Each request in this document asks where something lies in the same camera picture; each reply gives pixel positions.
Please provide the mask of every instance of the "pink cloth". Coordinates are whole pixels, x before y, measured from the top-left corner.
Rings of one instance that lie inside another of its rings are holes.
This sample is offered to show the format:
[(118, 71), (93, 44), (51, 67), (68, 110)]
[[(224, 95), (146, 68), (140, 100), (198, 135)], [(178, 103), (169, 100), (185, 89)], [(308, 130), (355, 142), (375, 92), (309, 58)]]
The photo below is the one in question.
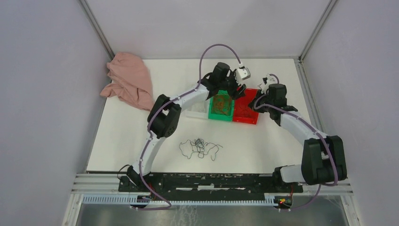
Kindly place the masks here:
[(107, 63), (110, 70), (108, 77), (113, 83), (108, 84), (100, 93), (103, 97), (118, 96), (119, 100), (138, 108), (150, 111), (154, 106), (150, 73), (138, 56), (130, 53), (117, 53)]

